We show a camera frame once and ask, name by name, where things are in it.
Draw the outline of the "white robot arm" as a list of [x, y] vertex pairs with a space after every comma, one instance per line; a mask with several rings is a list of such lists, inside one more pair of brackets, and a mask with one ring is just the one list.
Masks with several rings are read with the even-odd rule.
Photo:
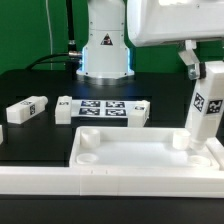
[[136, 47], [224, 38], [224, 0], [87, 0], [89, 39], [80, 78], [134, 75], [128, 37]]

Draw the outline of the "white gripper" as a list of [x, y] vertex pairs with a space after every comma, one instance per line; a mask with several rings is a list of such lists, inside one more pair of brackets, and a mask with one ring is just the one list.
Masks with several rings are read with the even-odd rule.
[[195, 40], [224, 37], [224, 0], [127, 0], [127, 28], [136, 47], [183, 41], [178, 54], [195, 80]]

